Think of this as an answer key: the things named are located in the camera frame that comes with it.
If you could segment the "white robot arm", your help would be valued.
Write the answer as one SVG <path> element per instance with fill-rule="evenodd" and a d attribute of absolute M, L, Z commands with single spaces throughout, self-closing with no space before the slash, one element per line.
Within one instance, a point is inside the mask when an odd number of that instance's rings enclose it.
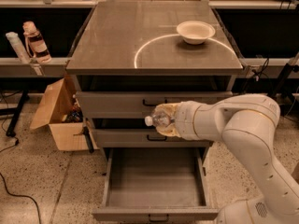
<path fill-rule="evenodd" d="M 299 224 L 299 185 L 273 151 L 280 116 L 276 101 L 245 94 L 213 105 L 161 104 L 154 112 L 153 125 L 162 135 L 225 144 L 261 191 L 258 198 L 224 206 L 217 224 Z"/>

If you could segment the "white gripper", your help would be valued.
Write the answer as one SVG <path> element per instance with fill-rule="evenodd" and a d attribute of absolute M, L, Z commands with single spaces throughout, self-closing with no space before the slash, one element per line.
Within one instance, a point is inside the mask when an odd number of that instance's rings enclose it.
<path fill-rule="evenodd" d="M 158 126 L 157 132 L 168 137 L 197 140 L 198 136 L 193 127 L 193 120 L 199 106 L 200 104 L 194 101 L 157 105 L 156 110 L 163 110 L 167 114 L 175 113 L 175 124 L 171 123 L 167 127 Z"/>

